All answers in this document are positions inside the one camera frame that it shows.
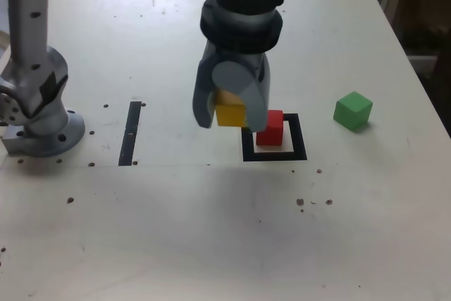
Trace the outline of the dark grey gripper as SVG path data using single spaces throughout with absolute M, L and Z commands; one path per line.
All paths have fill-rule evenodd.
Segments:
M 264 130 L 270 83 L 271 72 L 265 54 L 237 54 L 207 42 L 197 69 L 192 100 L 198 125 L 211 127 L 216 98 L 217 104 L 241 106 L 245 110 L 245 123 L 252 132 Z

